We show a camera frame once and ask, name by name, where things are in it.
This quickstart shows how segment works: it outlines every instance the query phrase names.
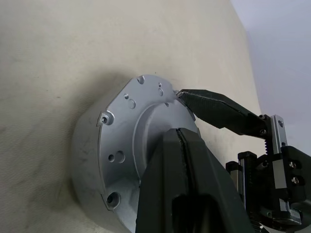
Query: countersunk hole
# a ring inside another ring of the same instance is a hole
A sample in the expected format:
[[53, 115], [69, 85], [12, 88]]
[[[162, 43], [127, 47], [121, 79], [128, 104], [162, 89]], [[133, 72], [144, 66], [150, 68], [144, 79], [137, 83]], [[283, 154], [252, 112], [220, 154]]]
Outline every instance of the countersunk hole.
[[134, 100], [132, 100], [132, 99], [128, 100], [128, 107], [129, 107], [130, 109], [135, 108], [135, 106], [136, 106], [136, 103], [135, 103]]
[[137, 81], [140, 83], [140, 84], [144, 84], [145, 82], [145, 77], [144, 76], [140, 76], [137, 78]]
[[110, 208], [116, 208], [120, 204], [121, 196], [117, 192], [111, 193], [107, 198], [107, 204]]
[[158, 89], [159, 95], [163, 96], [163, 90], [161, 88]]
[[125, 155], [122, 150], [118, 151], [115, 156], [115, 161], [119, 164], [123, 163], [125, 160]]
[[283, 128], [283, 126], [284, 126], [284, 123], [282, 122], [282, 121], [278, 121], [278, 124]]
[[115, 156], [113, 154], [109, 155], [108, 160], [109, 160], [109, 162], [112, 163], [113, 161], [115, 161]]

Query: screw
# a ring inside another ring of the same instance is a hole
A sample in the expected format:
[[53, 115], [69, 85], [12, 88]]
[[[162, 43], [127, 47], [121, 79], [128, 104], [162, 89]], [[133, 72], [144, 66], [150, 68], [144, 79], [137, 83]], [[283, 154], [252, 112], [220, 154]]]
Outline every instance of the screw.
[[293, 184], [299, 185], [299, 179], [295, 176], [292, 178]]
[[102, 118], [102, 123], [106, 124], [107, 122], [108, 122], [108, 119], [104, 116], [104, 117]]
[[282, 122], [282, 121], [278, 121], [278, 124], [283, 128], [283, 126], [284, 126], [284, 123]]
[[260, 131], [260, 135], [265, 135], [266, 133], [267, 133], [266, 130], [261, 130], [261, 131]]
[[297, 165], [293, 161], [291, 161], [290, 162], [290, 167], [293, 168], [293, 169], [296, 169]]

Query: white wall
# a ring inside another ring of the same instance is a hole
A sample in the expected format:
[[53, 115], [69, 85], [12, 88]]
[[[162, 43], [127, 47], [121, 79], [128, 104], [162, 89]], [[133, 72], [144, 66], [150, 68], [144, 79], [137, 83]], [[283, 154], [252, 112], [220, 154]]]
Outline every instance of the white wall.
[[[108, 233], [70, 185], [71, 136], [94, 101], [141, 74], [260, 113], [228, 0], [0, 0], [0, 233]], [[222, 164], [264, 151], [197, 122]]]
[[262, 112], [282, 116], [289, 144], [311, 154], [311, 1], [231, 1], [247, 31]]

